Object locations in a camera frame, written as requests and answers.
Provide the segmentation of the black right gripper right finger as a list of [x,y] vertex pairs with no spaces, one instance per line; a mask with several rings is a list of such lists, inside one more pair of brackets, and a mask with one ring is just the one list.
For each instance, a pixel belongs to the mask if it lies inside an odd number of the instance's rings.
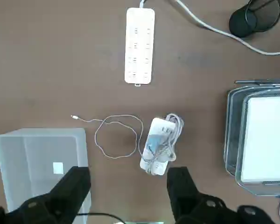
[[218,197],[198,191],[187,167],[169,168],[167,190],[176,224],[273,224],[261,208],[241,205],[229,209]]

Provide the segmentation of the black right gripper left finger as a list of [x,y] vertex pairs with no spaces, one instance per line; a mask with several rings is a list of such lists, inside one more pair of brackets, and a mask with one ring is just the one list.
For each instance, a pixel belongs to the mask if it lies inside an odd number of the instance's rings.
[[6,213],[0,207],[0,224],[72,224],[91,188],[88,167],[72,167],[43,195],[26,200]]

